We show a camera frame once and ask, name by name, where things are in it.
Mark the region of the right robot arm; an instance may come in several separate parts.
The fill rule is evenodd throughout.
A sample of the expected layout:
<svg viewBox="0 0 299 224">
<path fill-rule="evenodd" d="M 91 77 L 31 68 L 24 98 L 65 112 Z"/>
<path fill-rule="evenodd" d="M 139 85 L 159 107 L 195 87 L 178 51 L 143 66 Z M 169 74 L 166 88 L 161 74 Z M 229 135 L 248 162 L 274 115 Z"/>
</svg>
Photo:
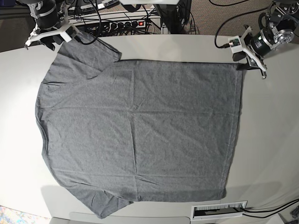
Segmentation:
<svg viewBox="0 0 299 224">
<path fill-rule="evenodd" d="M 71 5 L 67 0 L 25 0 L 23 3 L 29 7 L 30 15 L 36 22 L 25 42 L 26 49 L 33 43 L 39 43 L 55 50 L 54 43 L 61 45 L 78 35 L 79 30 L 69 21 Z"/>
</svg>

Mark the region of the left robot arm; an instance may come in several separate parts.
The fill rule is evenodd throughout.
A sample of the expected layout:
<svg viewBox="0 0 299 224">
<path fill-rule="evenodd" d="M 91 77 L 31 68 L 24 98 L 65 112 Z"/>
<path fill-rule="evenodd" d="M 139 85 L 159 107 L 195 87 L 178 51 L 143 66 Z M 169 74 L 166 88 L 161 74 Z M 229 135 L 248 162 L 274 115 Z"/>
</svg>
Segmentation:
<svg viewBox="0 0 299 224">
<path fill-rule="evenodd" d="M 277 0 L 271 12 L 259 16 L 260 31 L 252 34 L 252 28 L 245 25 L 241 36 L 229 39 L 229 45 L 235 62 L 246 59 L 246 63 L 237 66 L 237 70 L 260 70 L 266 78 L 267 67 L 264 57 L 273 50 L 290 43 L 296 36 L 299 25 L 299 2 L 297 0 Z"/>
</svg>

